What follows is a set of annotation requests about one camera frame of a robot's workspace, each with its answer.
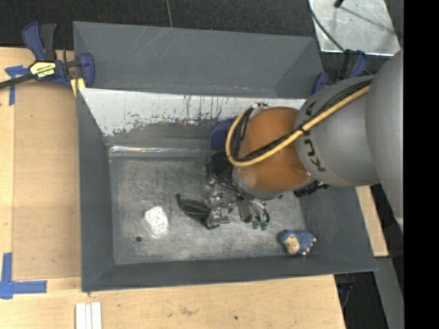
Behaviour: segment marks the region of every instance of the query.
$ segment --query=yellow clamp label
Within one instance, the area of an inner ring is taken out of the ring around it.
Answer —
[[[44,78],[48,75],[54,75],[56,69],[55,62],[37,62],[29,68],[30,73],[37,75],[38,78]]]

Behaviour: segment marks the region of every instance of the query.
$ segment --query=small toy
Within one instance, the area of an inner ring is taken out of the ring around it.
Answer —
[[[155,206],[145,212],[143,218],[154,237],[167,234],[169,222],[165,211],[160,206]]]
[[[284,230],[279,235],[279,241],[287,248],[289,254],[306,256],[317,238],[306,230]]]

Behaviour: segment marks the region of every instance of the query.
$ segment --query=metal plate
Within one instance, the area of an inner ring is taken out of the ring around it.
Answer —
[[[384,0],[310,0],[323,27],[345,49],[369,55],[393,56],[401,50]],[[314,21],[320,49],[341,52]]]

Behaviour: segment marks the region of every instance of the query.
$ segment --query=stains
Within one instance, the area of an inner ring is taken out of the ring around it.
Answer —
[[[188,310],[187,307],[181,307],[180,308],[181,314],[186,315],[188,317],[192,317],[193,315],[196,315],[199,309],[197,310]]]

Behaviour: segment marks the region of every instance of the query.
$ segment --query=black plastic piece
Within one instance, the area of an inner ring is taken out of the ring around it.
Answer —
[[[55,60],[56,53],[54,49],[54,34],[56,23],[45,23],[40,27],[40,38],[46,51],[45,60]]]
[[[206,220],[209,216],[210,210],[209,207],[207,207],[205,204],[196,200],[182,199],[180,194],[177,194],[176,198],[178,206],[188,217],[191,217],[194,221],[201,223],[207,229],[213,229],[218,226],[207,226]]]
[[[319,182],[318,180],[314,180],[312,183],[310,183],[309,185],[304,186],[301,189],[295,190],[293,191],[294,195],[296,197],[302,197],[304,195],[309,195],[312,194],[314,192],[316,192],[318,189],[320,188],[328,188],[328,184]]]

